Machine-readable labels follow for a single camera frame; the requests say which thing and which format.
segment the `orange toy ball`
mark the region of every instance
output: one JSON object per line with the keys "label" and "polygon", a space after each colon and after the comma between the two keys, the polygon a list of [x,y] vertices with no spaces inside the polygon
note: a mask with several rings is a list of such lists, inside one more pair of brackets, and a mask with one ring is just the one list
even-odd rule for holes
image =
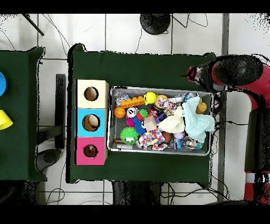
{"label": "orange toy ball", "polygon": [[116,109],[114,109],[113,113],[117,118],[122,118],[126,115],[126,111],[122,107],[117,107]]}

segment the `yellow cone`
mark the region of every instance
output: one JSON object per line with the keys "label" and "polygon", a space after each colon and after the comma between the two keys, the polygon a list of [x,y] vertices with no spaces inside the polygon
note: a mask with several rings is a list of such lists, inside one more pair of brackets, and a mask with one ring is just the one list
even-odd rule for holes
{"label": "yellow cone", "polygon": [[7,114],[0,110],[0,130],[6,129],[10,126],[12,126],[13,122],[12,120],[7,116]]}

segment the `orange lego brick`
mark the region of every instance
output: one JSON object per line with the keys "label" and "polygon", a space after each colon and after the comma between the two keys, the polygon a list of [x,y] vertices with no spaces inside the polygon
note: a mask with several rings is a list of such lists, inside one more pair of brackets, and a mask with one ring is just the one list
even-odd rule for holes
{"label": "orange lego brick", "polygon": [[142,104],[144,104],[144,97],[143,96],[139,96],[138,98],[133,97],[133,99],[128,98],[127,100],[121,101],[122,108],[134,107],[134,106],[138,106],[138,105],[142,105]]}

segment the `blue box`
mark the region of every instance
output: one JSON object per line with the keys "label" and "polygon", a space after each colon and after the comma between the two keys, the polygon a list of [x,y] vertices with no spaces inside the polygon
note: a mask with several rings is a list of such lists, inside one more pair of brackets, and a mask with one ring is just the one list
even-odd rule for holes
{"label": "blue box", "polygon": [[[105,137],[105,127],[106,127],[106,117],[105,117],[105,109],[77,109],[78,113],[78,137]],[[96,115],[99,118],[100,125],[98,129],[94,131],[87,131],[83,127],[83,118],[86,115]]]}

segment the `shape sorter box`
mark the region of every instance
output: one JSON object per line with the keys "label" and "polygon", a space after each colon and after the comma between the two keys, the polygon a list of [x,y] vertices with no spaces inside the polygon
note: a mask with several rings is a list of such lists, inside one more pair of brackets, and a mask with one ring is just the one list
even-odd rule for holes
{"label": "shape sorter box", "polygon": [[[77,116],[77,137],[106,137],[107,134],[107,109],[82,109],[76,110]],[[88,131],[84,128],[84,121],[87,115],[94,115],[98,119],[98,128]]]}
{"label": "shape sorter box", "polygon": [[[75,145],[75,165],[104,165],[108,155],[105,141],[106,137],[78,137]],[[94,146],[97,149],[95,157],[85,155],[84,150],[88,146]]]}
{"label": "shape sorter box", "polygon": [[108,108],[109,84],[105,80],[77,80],[77,107]]}

